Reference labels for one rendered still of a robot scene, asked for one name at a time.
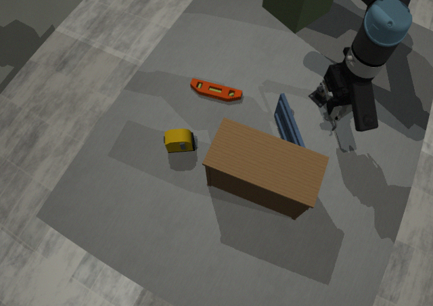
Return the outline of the orange torpedo level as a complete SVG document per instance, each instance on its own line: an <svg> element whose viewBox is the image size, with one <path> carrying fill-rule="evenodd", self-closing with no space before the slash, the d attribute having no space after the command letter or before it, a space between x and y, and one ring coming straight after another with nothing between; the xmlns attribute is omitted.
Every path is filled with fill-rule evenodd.
<svg viewBox="0 0 433 306"><path fill-rule="evenodd" d="M198 86L199 85L199 86ZM193 78L190 86L199 95L211 97L225 102L240 100L242 90ZM202 88L201 88L202 86ZM230 93L230 94L229 94ZM233 96L233 97L232 97Z"/></svg>

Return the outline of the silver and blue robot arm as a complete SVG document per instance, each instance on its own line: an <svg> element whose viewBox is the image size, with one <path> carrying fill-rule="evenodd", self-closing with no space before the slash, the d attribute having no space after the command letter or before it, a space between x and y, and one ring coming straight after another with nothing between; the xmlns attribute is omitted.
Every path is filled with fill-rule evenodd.
<svg viewBox="0 0 433 306"><path fill-rule="evenodd" d="M362 0L366 15L346 54L346 65L353 74L366 79L379 74L411 26L410 1ZM356 131L378 128L371 81L347 81Z"/></svg>

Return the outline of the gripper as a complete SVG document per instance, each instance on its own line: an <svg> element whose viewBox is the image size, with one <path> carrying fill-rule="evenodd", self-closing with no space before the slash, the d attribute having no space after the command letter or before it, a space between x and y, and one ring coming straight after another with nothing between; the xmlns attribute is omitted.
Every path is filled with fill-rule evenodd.
<svg viewBox="0 0 433 306"><path fill-rule="evenodd" d="M349 47L345 47L343 50L345 58L349 49ZM352 79L360 83L368 83L374 78L366 79L353 74L346 65L345 58L342 63L340 62L329 65L329 68L327 69L327 72L324 76L327 89L333 94L333 96L331 96L329 93L326 95L327 115L330 121L339 120L348 113L352 112L352 104L347 81L348 79Z"/></svg>

